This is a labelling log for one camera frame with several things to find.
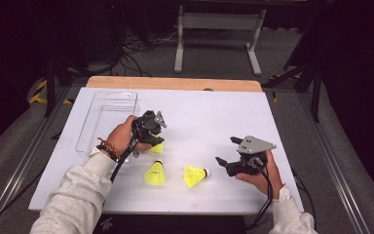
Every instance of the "clear plastic tray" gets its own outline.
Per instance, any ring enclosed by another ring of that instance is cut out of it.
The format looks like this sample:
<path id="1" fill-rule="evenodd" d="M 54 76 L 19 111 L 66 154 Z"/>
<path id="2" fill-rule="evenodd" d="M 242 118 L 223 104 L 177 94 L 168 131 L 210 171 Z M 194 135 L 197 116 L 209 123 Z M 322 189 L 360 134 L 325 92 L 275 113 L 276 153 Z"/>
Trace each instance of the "clear plastic tray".
<path id="1" fill-rule="evenodd" d="M 76 146 L 86 160 L 97 139 L 107 139 L 117 125 L 124 123 L 129 115 L 138 115 L 137 93 L 135 92 L 97 92 L 93 96 L 87 118 Z"/>

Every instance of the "sleeve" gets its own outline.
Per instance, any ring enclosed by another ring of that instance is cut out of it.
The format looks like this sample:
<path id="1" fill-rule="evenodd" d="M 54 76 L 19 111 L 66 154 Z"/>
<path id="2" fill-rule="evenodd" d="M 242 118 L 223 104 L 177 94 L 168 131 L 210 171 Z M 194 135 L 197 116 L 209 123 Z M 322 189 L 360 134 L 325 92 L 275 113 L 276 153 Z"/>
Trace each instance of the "sleeve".
<path id="1" fill-rule="evenodd" d="M 296 201 L 286 186 L 280 190 L 279 200 L 272 203 L 272 212 L 274 228 L 269 232 L 270 234 L 317 233 L 314 228 L 314 218 L 309 213 L 299 212 Z"/>
<path id="2" fill-rule="evenodd" d="M 115 162 L 93 149 L 84 165 L 70 168 L 48 197 L 30 233 L 93 233 L 111 189 Z"/>

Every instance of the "beaded bracelet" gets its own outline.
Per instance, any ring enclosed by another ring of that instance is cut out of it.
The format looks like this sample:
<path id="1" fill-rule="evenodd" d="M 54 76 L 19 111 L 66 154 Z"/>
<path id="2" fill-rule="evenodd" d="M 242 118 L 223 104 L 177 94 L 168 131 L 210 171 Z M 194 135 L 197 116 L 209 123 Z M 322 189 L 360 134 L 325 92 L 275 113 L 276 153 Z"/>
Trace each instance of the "beaded bracelet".
<path id="1" fill-rule="evenodd" d="M 108 141 L 106 141 L 106 140 L 104 140 L 104 139 L 102 139 L 100 137 L 98 139 L 101 140 L 101 144 L 97 145 L 96 148 L 99 149 L 99 150 L 105 150 L 105 151 L 107 151 L 107 153 L 110 156 L 110 158 L 112 160 L 114 160 L 115 162 L 120 161 L 121 155 L 114 148 L 114 144 L 112 144 L 111 142 L 108 142 Z"/>

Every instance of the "white tabletop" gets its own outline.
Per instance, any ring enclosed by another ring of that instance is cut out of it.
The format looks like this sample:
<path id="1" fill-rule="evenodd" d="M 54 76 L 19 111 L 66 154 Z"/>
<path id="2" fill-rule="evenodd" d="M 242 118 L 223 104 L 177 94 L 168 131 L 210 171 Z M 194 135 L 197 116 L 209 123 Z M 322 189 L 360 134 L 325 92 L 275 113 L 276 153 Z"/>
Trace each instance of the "white tabletop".
<path id="1" fill-rule="evenodd" d="M 220 157 L 227 162 L 239 161 L 237 145 L 230 141 L 230 137 L 245 136 L 258 137 L 277 146 L 273 153 L 282 181 L 290 188 L 300 211 L 303 211 L 264 93 L 98 88 L 83 88 L 78 95 L 32 197 L 30 210 L 42 210 L 50 192 L 59 187 L 66 170 L 85 162 L 86 156 L 77 152 L 76 145 L 94 94 L 99 91 L 137 92 L 138 116 L 146 110 L 161 110 L 168 125 L 161 133 L 165 139 L 162 154 L 142 153 L 123 165 L 103 207 L 105 213 L 256 214 L 265 203 L 266 196 L 254 186 L 229 177 L 215 160 L 215 157 Z M 156 159 L 164 161 L 167 180 L 162 186 L 152 186 L 143 180 L 144 173 Z M 183 180 L 185 166 L 208 169 L 210 177 L 189 188 Z"/>

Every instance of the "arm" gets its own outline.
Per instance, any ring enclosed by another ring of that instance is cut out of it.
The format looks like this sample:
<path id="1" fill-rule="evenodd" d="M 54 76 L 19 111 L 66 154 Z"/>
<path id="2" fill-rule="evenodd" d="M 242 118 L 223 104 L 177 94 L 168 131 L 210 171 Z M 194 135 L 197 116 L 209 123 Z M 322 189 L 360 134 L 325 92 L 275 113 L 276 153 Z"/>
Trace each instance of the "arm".
<path id="1" fill-rule="evenodd" d="M 272 212 L 275 226 L 270 233 L 317 233 L 314 229 L 313 217 L 308 213 L 299 212 L 290 190 L 281 182 L 281 175 L 272 151 L 266 151 L 266 156 L 268 159 L 266 169 L 273 186 Z M 267 194 L 267 181 L 262 175 L 237 174 L 236 178 L 253 184 L 262 193 Z"/>
<path id="2" fill-rule="evenodd" d="M 131 138 L 130 116 L 108 136 L 118 153 L 123 153 Z M 138 150 L 148 150 L 149 144 L 139 143 Z M 31 233 L 93 233 L 101 216 L 102 204 L 111 189 L 109 175 L 115 162 L 104 150 L 94 148 L 84 165 L 70 168 L 57 190 L 51 193 Z"/>

